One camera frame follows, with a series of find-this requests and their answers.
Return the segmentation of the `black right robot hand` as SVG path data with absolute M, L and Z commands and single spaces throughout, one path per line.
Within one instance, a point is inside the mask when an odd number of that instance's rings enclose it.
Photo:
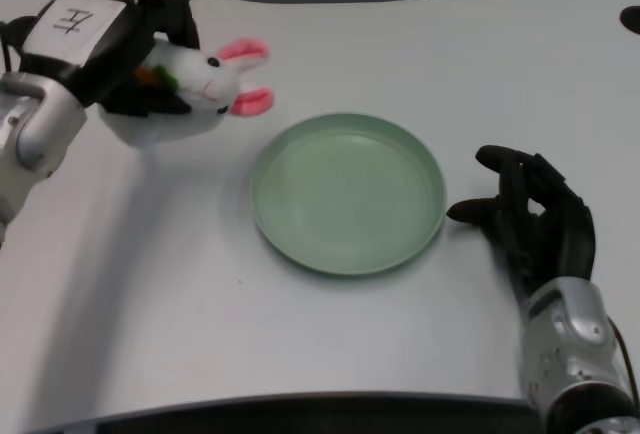
M 543 156 L 485 145 L 476 160 L 499 175 L 493 198 L 458 202 L 447 211 L 480 228 L 505 255 L 527 296 L 558 277 L 589 281 L 596 239 L 590 209 Z

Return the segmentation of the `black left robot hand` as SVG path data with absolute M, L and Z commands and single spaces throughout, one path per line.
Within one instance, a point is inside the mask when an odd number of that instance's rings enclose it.
M 185 115 L 190 107 L 169 88 L 144 85 L 134 73 L 159 46 L 159 33 L 198 47 L 190 1 L 52 0 L 12 23 L 20 69 L 58 82 L 85 107 L 131 117 Z

